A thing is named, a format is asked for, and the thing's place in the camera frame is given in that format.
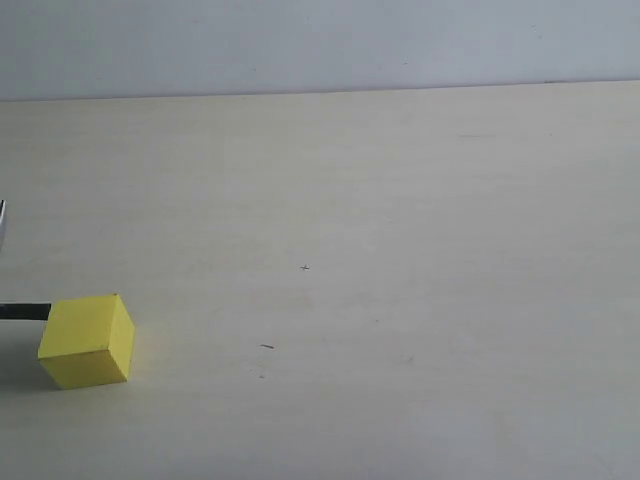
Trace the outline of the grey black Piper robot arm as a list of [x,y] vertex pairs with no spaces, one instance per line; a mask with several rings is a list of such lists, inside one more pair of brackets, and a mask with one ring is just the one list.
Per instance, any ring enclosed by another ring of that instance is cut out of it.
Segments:
[[2,251],[2,247],[4,244],[4,239],[6,235],[6,225],[7,225],[7,205],[5,200],[0,201],[0,250]]

